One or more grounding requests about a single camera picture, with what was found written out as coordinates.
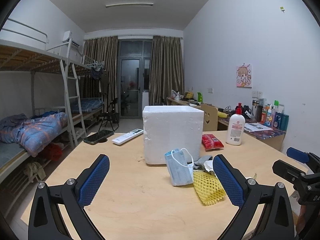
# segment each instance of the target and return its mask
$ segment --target glass door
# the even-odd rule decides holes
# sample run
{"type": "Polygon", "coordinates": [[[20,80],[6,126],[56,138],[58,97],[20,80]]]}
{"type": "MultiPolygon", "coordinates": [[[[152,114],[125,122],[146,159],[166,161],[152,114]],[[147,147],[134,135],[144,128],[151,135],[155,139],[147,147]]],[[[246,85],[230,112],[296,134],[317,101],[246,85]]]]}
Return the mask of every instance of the glass door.
{"type": "Polygon", "coordinates": [[[139,117],[141,59],[121,59],[121,116],[139,117]]]}
{"type": "Polygon", "coordinates": [[[142,96],[149,89],[151,41],[120,40],[118,93],[121,118],[142,118],[142,96]]]}

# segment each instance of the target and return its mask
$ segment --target mask ear loop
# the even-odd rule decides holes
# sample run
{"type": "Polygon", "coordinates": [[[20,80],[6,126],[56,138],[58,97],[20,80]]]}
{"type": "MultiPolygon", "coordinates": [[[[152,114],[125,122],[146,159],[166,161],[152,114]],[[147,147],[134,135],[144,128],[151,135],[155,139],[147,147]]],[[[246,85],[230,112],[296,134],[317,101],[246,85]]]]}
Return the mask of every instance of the mask ear loop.
{"type": "MultiPolygon", "coordinates": [[[[193,167],[195,164],[194,164],[194,162],[193,162],[193,157],[192,157],[192,155],[188,152],[188,150],[187,150],[186,148],[182,148],[181,151],[182,151],[182,150],[186,150],[186,152],[191,156],[192,167],[193,167]]],[[[189,167],[189,166],[185,166],[185,165],[181,164],[180,162],[178,162],[178,161],[176,160],[176,158],[173,156],[173,150],[171,151],[171,156],[172,156],[172,158],[173,158],[177,163],[179,163],[182,167],[191,168],[191,167],[189,167]]]]}

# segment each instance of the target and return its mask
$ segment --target ceiling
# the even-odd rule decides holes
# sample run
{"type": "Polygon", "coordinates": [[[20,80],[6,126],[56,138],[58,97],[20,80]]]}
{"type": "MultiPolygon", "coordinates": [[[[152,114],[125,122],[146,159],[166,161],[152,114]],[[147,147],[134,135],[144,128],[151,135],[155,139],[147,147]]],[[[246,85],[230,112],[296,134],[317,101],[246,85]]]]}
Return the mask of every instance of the ceiling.
{"type": "Polygon", "coordinates": [[[208,0],[50,0],[86,33],[121,28],[184,30],[208,0]],[[113,7],[117,3],[154,3],[153,7],[113,7]]]}

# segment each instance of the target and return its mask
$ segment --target blue bedding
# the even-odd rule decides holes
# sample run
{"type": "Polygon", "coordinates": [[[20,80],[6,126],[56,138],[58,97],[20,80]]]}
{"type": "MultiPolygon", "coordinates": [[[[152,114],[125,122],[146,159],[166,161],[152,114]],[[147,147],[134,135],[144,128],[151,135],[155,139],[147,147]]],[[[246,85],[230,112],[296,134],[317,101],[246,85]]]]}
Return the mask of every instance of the blue bedding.
{"type": "MultiPolygon", "coordinates": [[[[84,98],[81,99],[81,109],[83,113],[91,113],[93,110],[100,108],[103,105],[101,99],[84,98]]],[[[71,113],[79,114],[78,100],[70,104],[71,113]]]]}
{"type": "Polygon", "coordinates": [[[19,143],[33,157],[58,136],[67,125],[67,114],[28,119],[24,114],[6,117],[0,121],[0,141],[19,143]]]}

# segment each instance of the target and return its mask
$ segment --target fluorescent light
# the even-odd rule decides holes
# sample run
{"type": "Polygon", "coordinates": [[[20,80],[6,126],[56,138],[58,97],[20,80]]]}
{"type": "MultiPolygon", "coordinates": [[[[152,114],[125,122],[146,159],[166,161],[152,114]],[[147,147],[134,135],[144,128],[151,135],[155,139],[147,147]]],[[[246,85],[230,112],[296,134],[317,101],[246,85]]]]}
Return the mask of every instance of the fluorescent light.
{"type": "Polygon", "coordinates": [[[152,7],[153,3],[118,3],[118,4],[106,5],[106,8],[116,7],[116,6],[152,7]]]}

